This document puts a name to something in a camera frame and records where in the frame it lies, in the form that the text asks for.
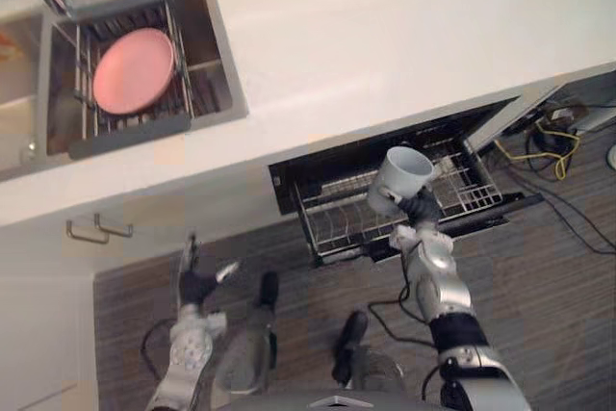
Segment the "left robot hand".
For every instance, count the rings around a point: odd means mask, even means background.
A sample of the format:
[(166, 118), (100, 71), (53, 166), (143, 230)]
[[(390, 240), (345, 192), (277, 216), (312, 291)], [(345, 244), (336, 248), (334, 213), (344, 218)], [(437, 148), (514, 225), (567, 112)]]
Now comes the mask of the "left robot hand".
[(201, 306), (204, 300), (240, 267), (239, 262), (232, 262), (214, 273), (201, 274), (196, 270), (197, 263), (198, 244), (195, 234), (191, 233), (178, 267), (177, 307), (179, 311), (188, 305)]

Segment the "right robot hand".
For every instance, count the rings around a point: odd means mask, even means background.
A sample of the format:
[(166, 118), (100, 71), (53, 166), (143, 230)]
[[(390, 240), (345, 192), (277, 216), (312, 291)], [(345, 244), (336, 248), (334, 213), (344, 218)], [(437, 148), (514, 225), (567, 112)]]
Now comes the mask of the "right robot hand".
[(409, 224), (420, 228), (435, 228), (441, 218), (441, 208), (432, 190), (422, 187), (413, 197), (406, 198), (386, 187), (379, 192), (394, 203), (407, 217)]

